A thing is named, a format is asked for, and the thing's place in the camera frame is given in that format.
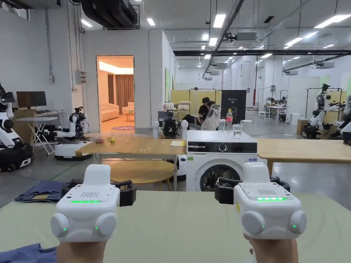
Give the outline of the person's right hand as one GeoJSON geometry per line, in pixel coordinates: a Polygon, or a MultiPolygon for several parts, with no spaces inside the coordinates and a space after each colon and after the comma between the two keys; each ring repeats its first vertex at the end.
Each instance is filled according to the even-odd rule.
{"type": "Polygon", "coordinates": [[[298,246],[295,239],[263,240],[243,235],[251,244],[250,253],[257,263],[298,263],[298,246]]]}

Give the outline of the person's left hand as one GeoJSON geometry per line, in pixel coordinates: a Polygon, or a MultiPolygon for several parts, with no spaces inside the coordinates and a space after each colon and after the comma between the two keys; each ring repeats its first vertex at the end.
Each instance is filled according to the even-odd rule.
{"type": "Polygon", "coordinates": [[[58,263],[102,263],[107,241],[61,242],[57,247],[58,263]]]}

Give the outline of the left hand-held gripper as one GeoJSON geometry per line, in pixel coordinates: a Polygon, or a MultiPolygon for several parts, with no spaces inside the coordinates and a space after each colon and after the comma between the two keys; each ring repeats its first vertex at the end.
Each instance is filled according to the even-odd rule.
{"type": "Polygon", "coordinates": [[[64,184],[50,221],[59,242],[103,242],[113,236],[118,208],[134,204],[137,188],[131,180],[112,182],[110,175],[110,166],[91,164],[83,181],[64,184]]]}

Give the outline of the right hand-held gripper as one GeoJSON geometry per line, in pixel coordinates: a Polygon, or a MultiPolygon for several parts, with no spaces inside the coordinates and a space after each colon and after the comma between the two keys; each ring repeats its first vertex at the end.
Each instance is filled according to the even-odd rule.
{"type": "Polygon", "coordinates": [[[214,188],[220,204],[234,204],[244,233],[254,239],[288,240],[304,233],[307,216],[288,182],[270,178],[262,162],[243,165],[243,180],[219,177],[214,188]]]}

